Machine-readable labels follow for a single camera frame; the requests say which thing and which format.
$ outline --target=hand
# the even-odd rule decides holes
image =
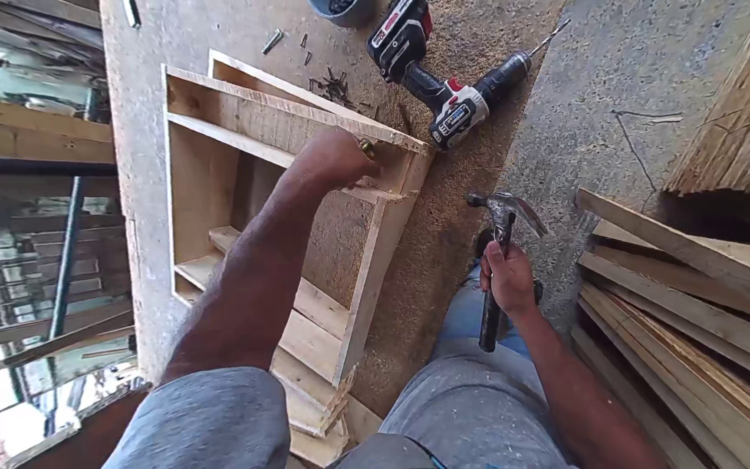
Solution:
[[[363,176],[376,176],[380,171],[363,153],[358,140],[339,127],[322,130],[308,139],[291,169],[327,190],[350,188]]]
[[[483,291],[493,288],[494,299],[514,325],[523,315],[536,310],[531,265],[519,246],[509,244],[507,255],[503,258],[499,243],[491,241],[485,247],[485,255],[479,264],[482,266],[479,284]]]

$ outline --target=cordless drill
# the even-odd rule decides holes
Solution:
[[[387,83],[401,83],[430,108],[430,135],[442,150],[447,150],[484,121],[514,84],[526,78],[532,56],[568,23],[569,20],[561,24],[530,53],[515,51],[473,86],[463,86],[455,78],[443,82],[422,69],[420,62],[427,54],[432,32],[427,0],[397,0],[369,37],[367,52]]]

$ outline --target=jeans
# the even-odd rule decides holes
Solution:
[[[438,333],[436,342],[441,343],[443,340],[476,338],[477,346],[479,341],[479,329],[482,324],[482,311],[485,301],[485,293],[479,287],[479,263],[459,287],[459,291],[450,301],[447,307],[447,315],[444,317],[444,324]],[[528,354],[525,340],[519,335],[516,327],[511,325],[508,333],[497,341],[503,347],[514,350],[523,357],[531,359]]]

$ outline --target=bucket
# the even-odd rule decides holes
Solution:
[[[375,14],[375,0],[352,0],[346,10],[334,14],[329,10],[329,4],[338,1],[342,2],[342,0],[308,0],[308,4],[318,15],[340,27],[365,26]]]

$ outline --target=forearm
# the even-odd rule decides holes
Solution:
[[[193,307],[161,383],[201,370],[268,369],[291,314],[314,215],[328,188],[290,168]]]
[[[583,467],[666,467],[645,432],[563,344],[536,306],[522,314],[517,327],[552,419]]]

